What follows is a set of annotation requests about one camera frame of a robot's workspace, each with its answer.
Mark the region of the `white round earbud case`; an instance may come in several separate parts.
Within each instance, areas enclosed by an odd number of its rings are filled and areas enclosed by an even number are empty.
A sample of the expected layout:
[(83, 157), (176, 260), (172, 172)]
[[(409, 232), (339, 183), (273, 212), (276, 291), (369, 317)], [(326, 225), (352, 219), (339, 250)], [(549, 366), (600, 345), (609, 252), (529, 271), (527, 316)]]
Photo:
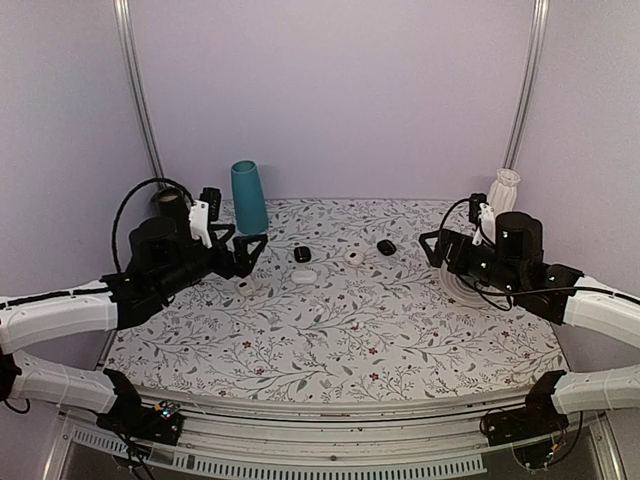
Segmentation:
[(351, 266), (359, 266), (364, 262), (364, 254), (358, 250), (348, 250), (344, 254), (344, 260)]

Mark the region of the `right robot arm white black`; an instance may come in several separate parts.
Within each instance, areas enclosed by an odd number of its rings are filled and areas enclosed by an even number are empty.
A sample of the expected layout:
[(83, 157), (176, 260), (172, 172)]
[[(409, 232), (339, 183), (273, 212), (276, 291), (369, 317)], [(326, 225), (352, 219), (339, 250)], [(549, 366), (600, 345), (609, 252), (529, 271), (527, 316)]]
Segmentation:
[[(639, 345), (638, 298), (608, 287), (582, 271), (547, 264), (542, 223), (522, 212), (504, 212), (492, 225), (479, 221), (480, 239), (445, 227), (423, 233), (420, 246), (434, 267), (464, 280), (485, 298), (508, 304), (559, 326), (604, 334)], [(537, 436), (557, 415), (585, 410), (618, 410), (639, 405), (639, 368), (591, 373), (545, 373), (531, 388), (517, 415), (517, 427)]]

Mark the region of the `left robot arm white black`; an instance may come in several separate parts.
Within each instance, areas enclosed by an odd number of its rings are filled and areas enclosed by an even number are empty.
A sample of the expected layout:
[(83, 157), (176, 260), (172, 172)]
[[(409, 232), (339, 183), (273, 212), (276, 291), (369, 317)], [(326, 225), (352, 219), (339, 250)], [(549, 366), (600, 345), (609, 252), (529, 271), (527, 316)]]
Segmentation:
[(181, 235), (172, 219), (153, 217), (130, 233), (131, 259), (123, 272), (81, 287), (2, 301), (1, 398), (82, 408), (110, 416), (128, 434), (141, 433), (149, 415), (124, 374), (52, 363), (28, 355), (26, 347), (141, 326), (209, 275), (249, 276), (267, 241), (264, 234), (238, 236), (232, 225)]

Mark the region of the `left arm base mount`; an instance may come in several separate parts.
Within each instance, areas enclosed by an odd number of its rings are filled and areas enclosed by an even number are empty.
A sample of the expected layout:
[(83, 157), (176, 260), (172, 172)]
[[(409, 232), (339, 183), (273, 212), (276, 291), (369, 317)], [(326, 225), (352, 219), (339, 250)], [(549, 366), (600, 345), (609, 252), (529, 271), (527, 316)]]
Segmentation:
[(133, 384), (121, 372), (105, 369), (116, 400), (106, 413), (98, 413), (96, 425), (125, 438), (176, 446), (184, 424), (181, 406), (168, 400), (144, 406)]

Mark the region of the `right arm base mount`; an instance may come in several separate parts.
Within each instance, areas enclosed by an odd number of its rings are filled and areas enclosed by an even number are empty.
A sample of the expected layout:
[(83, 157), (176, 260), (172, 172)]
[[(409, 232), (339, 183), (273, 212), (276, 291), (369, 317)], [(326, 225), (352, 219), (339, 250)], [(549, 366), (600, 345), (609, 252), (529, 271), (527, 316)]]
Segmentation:
[(566, 374), (565, 370), (545, 373), (526, 395), (523, 407), (489, 411), (479, 422), (480, 432), (489, 445), (499, 446), (565, 430), (569, 426), (568, 417), (557, 411), (552, 394)]

